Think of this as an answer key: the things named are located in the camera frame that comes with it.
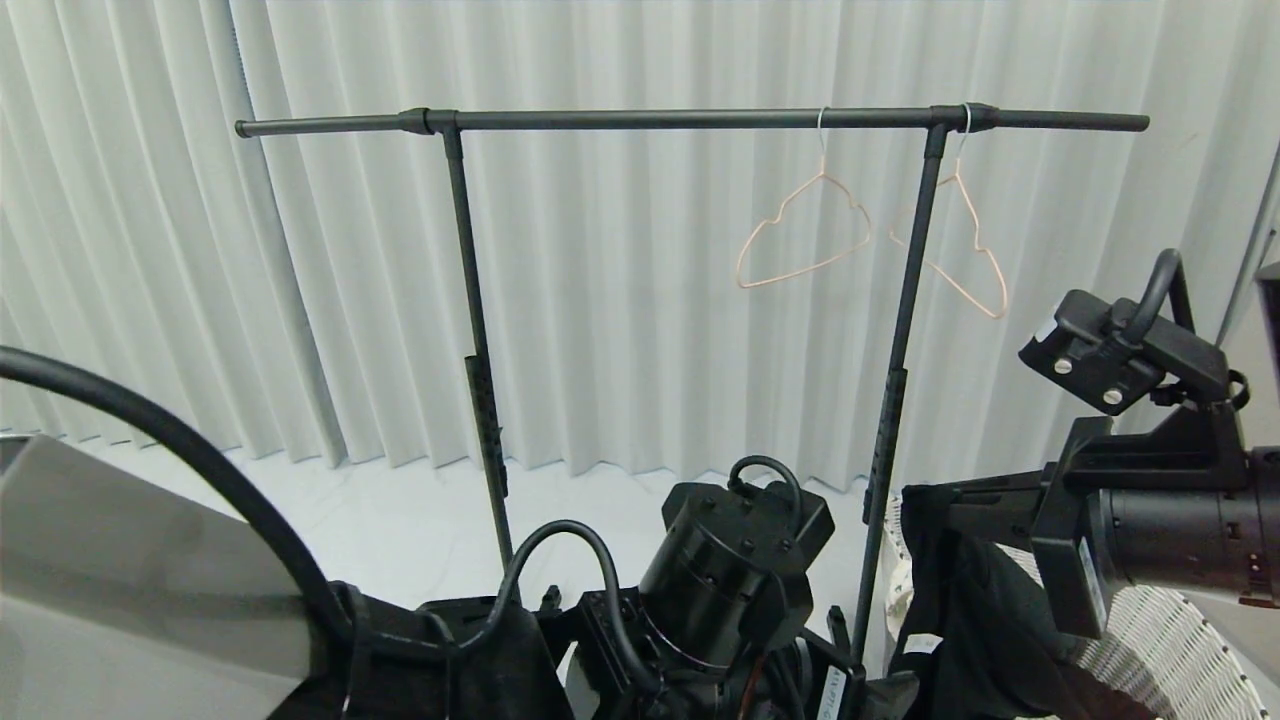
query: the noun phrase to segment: vertical pole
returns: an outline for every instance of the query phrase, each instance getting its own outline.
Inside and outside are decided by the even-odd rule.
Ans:
[[[851,642],[854,662],[861,662],[867,650],[867,628],[870,624],[872,600],[876,594],[876,569],[879,564],[881,539],[884,534],[884,507],[888,505],[893,454],[897,451],[897,432],[902,423],[902,402],[906,398],[906,341],[911,333],[915,293],[920,287],[920,270],[924,266],[924,242],[929,234],[933,196],[938,187],[938,170],[942,167],[942,152],[946,150],[948,132],[951,132],[950,126],[936,124],[929,128],[928,140],[924,142],[924,168],[920,172],[920,191],[915,200],[911,241],[906,250],[902,295],[897,301],[893,345],[890,348],[888,375],[884,379],[884,398],[881,401],[879,428],[876,433],[876,456],[872,460],[867,497],[863,500],[867,547],[863,555],[863,577],[858,585],[858,614],[854,616]]]
[[[511,565],[511,525],[507,523],[507,466],[503,462],[502,427],[498,425],[498,405],[493,391],[493,366],[489,364],[489,338],[484,327],[484,305],[480,297],[480,269],[476,264],[476,241],[471,227],[471,202],[467,199],[467,174],[462,163],[462,131],[456,123],[440,128],[444,136],[444,155],[449,161],[449,186],[453,190],[453,214],[458,223],[458,247],[462,251],[462,275],[467,288],[467,311],[471,315],[471,338],[475,355],[466,359],[467,383],[471,388],[471,409],[480,438],[480,457],[484,478],[489,486],[489,507],[493,527],[498,533],[498,551],[502,568]],[[518,589],[516,602],[520,602]]]

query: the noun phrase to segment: black garment rack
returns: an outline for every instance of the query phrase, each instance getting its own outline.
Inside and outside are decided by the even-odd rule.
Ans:
[[[268,135],[306,135],[324,132],[403,131],[415,135],[439,135],[444,140],[444,156],[449,164],[453,191],[453,213],[462,250],[462,272],[471,314],[471,337],[475,355],[466,357],[467,382],[475,414],[476,433],[484,462],[489,503],[503,566],[511,562],[511,528],[507,523],[507,469],[503,464],[498,407],[494,402],[493,369],[489,364],[489,340],[485,334],[484,305],[480,293],[480,272],[476,264],[475,232],[471,225],[471,204],[467,197],[466,169],[462,161],[463,131],[593,131],[593,129],[765,129],[765,128],[916,128],[927,131],[920,190],[915,202],[911,240],[908,245],[906,270],[893,324],[888,374],[881,402],[879,425],[870,480],[863,501],[863,523],[869,525],[859,584],[858,612],[854,618],[851,653],[861,662],[870,623],[876,570],[883,536],[884,509],[888,503],[893,454],[897,448],[902,402],[906,397],[906,341],[911,332],[915,295],[920,284],[925,237],[933,214],[933,196],[938,170],[951,132],[982,132],[993,128],[1085,129],[1142,132],[1151,119],[1147,115],[1114,113],[1061,113],[1053,110],[1002,110],[980,102],[933,105],[929,108],[812,108],[777,110],[515,110],[468,113],[415,108],[393,115],[351,115],[334,118],[298,118],[280,120],[237,120],[241,137]]]

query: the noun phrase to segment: white tile floor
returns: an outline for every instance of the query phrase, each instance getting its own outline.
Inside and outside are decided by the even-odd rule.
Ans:
[[[79,447],[232,514],[216,493],[160,447],[137,450],[132,443],[108,446],[101,441]],[[241,451],[229,456],[293,524],[330,578],[406,607],[497,591],[502,573],[489,498],[483,474],[470,461],[440,469],[424,461],[399,468],[372,461],[330,469],[319,460],[292,464],[279,454],[261,460],[248,460]],[[581,520],[608,543],[622,584],[640,580],[663,538],[660,507],[675,475],[631,477],[620,468],[599,465],[568,477],[563,464],[525,470],[513,462],[508,474],[507,507],[516,544],[548,520]],[[703,479],[724,480],[712,474]],[[827,497],[836,518],[836,534],[809,573],[815,602],[809,626],[824,637],[832,603],[841,605],[850,621],[854,616],[865,542],[863,488],[858,484],[838,495],[818,483],[806,484]],[[602,587],[585,543],[554,538],[534,553],[521,577],[525,605],[536,606],[552,583],[559,585],[566,605],[576,602],[582,591]],[[883,630],[873,628],[869,635],[867,657],[882,659]],[[879,660],[868,666],[872,676],[881,674]]]

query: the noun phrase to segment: woven basket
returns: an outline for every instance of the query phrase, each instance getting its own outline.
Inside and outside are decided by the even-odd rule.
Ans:
[[[886,616],[897,633],[911,603],[911,559],[902,542],[902,500],[890,498],[884,518],[895,555]],[[1001,548],[1041,582],[1029,552]],[[1166,720],[1260,720],[1268,717],[1234,651],[1181,593],[1153,587],[1120,591],[1101,641],[1085,641],[1076,664]]]

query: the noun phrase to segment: white label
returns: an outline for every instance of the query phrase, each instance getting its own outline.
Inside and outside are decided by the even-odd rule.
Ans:
[[[1098,583],[1098,571],[1093,566],[1093,552],[1089,551],[1089,541],[1080,541],[1080,564],[1084,565],[1084,584],[1089,585],[1089,597],[1093,600],[1093,616],[1098,620],[1098,626],[1107,626],[1107,603],[1102,598],[1102,584]]]
[[[822,687],[822,702],[818,705],[815,720],[836,720],[840,717],[840,703],[845,701],[845,683],[849,675],[835,665],[827,667],[827,683]]]
[[[1036,331],[1036,342],[1044,342],[1048,338],[1048,333],[1057,329],[1057,320],[1053,315],[1050,315],[1041,329]]]
[[[906,644],[902,646],[902,655],[909,655],[913,652],[923,652],[924,655],[933,655],[934,650],[942,644],[942,638],[934,635],[933,633],[916,633],[906,638]]]

